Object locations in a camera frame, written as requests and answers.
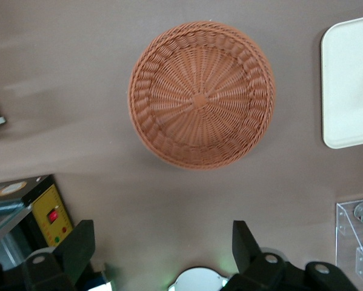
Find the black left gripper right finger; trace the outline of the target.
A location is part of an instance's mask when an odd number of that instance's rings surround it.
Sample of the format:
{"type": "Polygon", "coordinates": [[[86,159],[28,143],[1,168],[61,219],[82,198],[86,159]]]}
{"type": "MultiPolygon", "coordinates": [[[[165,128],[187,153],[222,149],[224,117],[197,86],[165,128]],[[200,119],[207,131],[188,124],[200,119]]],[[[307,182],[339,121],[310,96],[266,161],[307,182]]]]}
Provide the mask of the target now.
{"type": "Polygon", "coordinates": [[[277,254],[263,252],[245,221],[234,221],[232,253],[238,268],[226,290],[277,290],[285,275],[285,262],[277,254]]]}

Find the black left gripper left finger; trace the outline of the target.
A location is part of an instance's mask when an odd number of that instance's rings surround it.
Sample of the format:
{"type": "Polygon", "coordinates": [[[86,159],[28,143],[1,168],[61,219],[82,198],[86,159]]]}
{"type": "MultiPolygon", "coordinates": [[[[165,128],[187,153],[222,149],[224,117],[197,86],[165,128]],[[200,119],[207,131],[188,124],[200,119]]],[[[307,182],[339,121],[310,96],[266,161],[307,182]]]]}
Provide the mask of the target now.
{"type": "Polygon", "coordinates": [[[92,220],[82,220],[52,252],[38,250],[21,265],[27,290],[75,290],[95,252],[92,220]]]}

